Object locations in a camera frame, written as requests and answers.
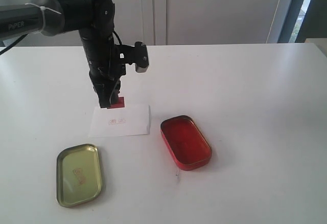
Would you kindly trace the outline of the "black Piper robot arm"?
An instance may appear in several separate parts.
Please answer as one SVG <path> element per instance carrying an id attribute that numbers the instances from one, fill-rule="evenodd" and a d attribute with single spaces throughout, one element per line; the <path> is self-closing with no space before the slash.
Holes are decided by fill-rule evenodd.
<path id="1" fill-rule="evenodd" d="M 56 36 L 78 31 L 89 66 L 89 77 L 100 108 L 119 103 L 122 42 L 114 30 L 112 0 L 30 0 L 26 4 L 1 6 L 1 40 L 16 37 L 1 50 L 6 53 L 32 33 Z"/>

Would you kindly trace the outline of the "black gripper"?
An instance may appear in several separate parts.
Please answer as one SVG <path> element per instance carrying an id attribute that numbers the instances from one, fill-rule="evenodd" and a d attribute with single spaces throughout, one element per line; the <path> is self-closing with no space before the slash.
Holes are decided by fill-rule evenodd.
<path id="1" fill-rule="evenodd" d="M 119 63 L 113 33 L 102 34 L 90 27 L 79 30 L 79 35 L 89 66 L 89 76 L 98 95 L 99 106 L 110 108 L 119 97 L 120 77 L 125 73 Z"/>

